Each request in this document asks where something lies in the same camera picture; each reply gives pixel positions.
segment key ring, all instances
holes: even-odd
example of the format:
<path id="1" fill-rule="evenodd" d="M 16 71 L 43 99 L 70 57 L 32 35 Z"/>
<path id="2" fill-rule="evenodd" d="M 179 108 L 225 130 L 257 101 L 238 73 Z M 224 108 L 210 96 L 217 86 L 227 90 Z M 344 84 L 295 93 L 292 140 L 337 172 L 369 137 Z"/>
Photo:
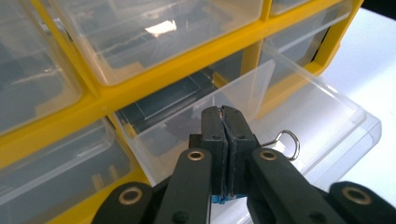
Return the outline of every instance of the key ring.
<path id="1" fill-rule="evenodd" d="M 295 144 L 294 154 L 293 154 L 291 157 L 286 157 L 286 158 L 287 158 L 289 161 L 295 161 L 295 160 L 298 158 L 298 156 L 300 155 L 300 141 L 298 140 L 297 136 L 296 136 L 294 133 L 292 133 L 291 131 L 289 131 L 289 130 L 283 130 L 283 131 L 281 131 L 281 132 L 277 135 L 276 139 L 272 140 L 271 142 L 267 142 L 267 143 L 261 144 L 261 147 L 267 147 L 267 146 L 270 146 L 270 145 L 272 145 L 272 144 L 277 143 L 277 142 L 279 141 L 280 137 L 281 137 L 284 133 L 287 133 L 287 134 L 293 139 L 294 144 Z"/>

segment white surface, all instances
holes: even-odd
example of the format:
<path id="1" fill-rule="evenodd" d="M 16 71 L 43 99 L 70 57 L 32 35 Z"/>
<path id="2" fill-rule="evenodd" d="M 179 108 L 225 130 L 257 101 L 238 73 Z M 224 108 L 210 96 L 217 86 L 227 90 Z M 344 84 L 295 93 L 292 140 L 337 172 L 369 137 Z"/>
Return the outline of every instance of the white surface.
<path id="1" fill-rule="evenodd" d="M 321 78 L 382 121 L 379 143 L 343 180 L 396 206 L 396 21 L 360 9 Z"/>

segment white table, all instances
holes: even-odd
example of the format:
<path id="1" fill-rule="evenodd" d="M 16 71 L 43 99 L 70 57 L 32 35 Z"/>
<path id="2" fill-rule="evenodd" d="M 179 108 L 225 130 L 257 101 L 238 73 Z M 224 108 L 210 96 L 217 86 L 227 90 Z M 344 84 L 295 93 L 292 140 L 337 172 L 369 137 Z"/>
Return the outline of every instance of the white table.
<path id="1" fill-rule="evenodd" d="M 379 143 L 343 180 L 396 207 L 396 21 L 361 8 L 321 79 L 382 122 Z"/>

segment small metal object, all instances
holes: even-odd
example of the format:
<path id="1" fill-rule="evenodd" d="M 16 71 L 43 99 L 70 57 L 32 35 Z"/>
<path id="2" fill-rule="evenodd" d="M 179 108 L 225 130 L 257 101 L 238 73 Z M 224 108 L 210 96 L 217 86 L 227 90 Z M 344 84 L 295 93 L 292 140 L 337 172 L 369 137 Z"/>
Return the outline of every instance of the small metal object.
<path id="1" fill-rule="evenodd" d="M 133 193 L 134 196 L 129 198 L 127 196 L 128 193 Z M 126 189 L 120 194 L 119 202 L 124 205 L 131 205 L 140 201 L 143 197 L 143 191 L 137 187 L 131 187 Z"/>
<path id="2" fill-rule="evenodd" d="M 200 151 L 192 151 L 187 155 L 187 157 L 192 161 L 200 161 L 205 157 L 205 154 Z"/>
<path id="3" fill-rule="evenodd" d="M 367 205 L 372 202 L 371 197 L 361 189 L 354 187 L 344 187 L 342 192 L 346 198 L 354 203 Z"/>
<path id="4" fill-rule="evenodd" d="M 272 145 L 272 144 L 277 143 L 277 142 L 279 141 L 280 137 L 281 137 L 284 133 L 287 133 L 288 135 L 290 135 L 290 137 L 293 139 L 294 144 L 295 144 L 294 154 L 293 154 L 291 157 L 286 157 L 286 158 L 287 158 L 289 161 L 295 161 L 295 160 L 298 158 L 298 156 L 300 155 L 300 141 L 298 140 L 297 136 L 296 136 L 294 133 L 292 133 L 291 131 L 289 131 L 289 130 L 283 130 L 283 131 L 281 131 L 281 132 L 277 135 L 276 139 L 272 140 L 271 142 L 267 142 L 267 143 L 261 144 L 261 147 L 267 147 L 267 146 L 270 146 L 270 145 Z"/>
<path id="5" fill-rule="evenodd" d="M 264 150 L 262 153 L 260 153 L 260 157 L 268 161 L 274 161 L 277 159 L 277 155 L 269 150 Z"/>

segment metal ring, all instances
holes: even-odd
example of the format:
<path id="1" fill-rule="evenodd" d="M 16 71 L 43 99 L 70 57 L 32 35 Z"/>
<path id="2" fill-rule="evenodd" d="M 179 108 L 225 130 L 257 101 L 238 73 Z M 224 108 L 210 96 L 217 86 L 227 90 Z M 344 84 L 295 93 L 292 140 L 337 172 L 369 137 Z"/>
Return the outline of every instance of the metal ring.
<path id="1" fill-rule="evenodd" d="M 271 142 L 267 142 L 264 144 L 261 144 L 261 147 L 267 147 L 270 146 L 272 144 L 275 144 L 279 141 L 280 137 L 284 134 L 287 133 L 294 141 L 295 144 L 295 149 L 294 149 L 294 154 L 291 157 L 286 157 L 289 161 L 295 161 L 298 156 L 300 155 L 300 141 L 298 140 L 297 136 L 292 133 L 289 130 L 282 130 L 276 137 L 276 139 L 272 140 Z"/>
<path id="2" fill-rule="evenodd" d="M 127 193 L 131 193 L 131 192 L 136 193 L 136 196 L 135 196 L 134 198 L 132 198 L 132 199 L 127 199 L 127 198 L 125 197 L 126 194 L 127 194 Z M 131 188 L 125 189 L 125 190 L 120 194 L 119 202 L 120 202 L 121 204 L 124 204 L 124 205 L 130 205 L 130 204 L 139 202 L 140 199 L 142 199 L 142 197 L 143 197 L 143 191 L 142 191 L 141 189 L 139 189 L 138 187 L 131 187 Z"/>
<path id="3" fill-rule="evenodd" d="M 265 160 L 268 160 L 268 161 L 274 161 L 277 159 L 277 155 L 270 150 L 262 151 L 262 153 L 260 153 L 260 157 Z"/>
<path id="4" fill-rule="evenodd" d="M 354 187 L 344 187 L 342 192 L 346 198 L 348 198 L 350 201 L 354 203 L 367 205 L 372 202 L 371 197 L 361 189 Z"/>
<path id="5" fill-rule="evenodd" d="M 200 161 L 205 157 L 205 154 L 201 151 L 192 151 L 187 155 L 187 157 L 192 161 Z"/>

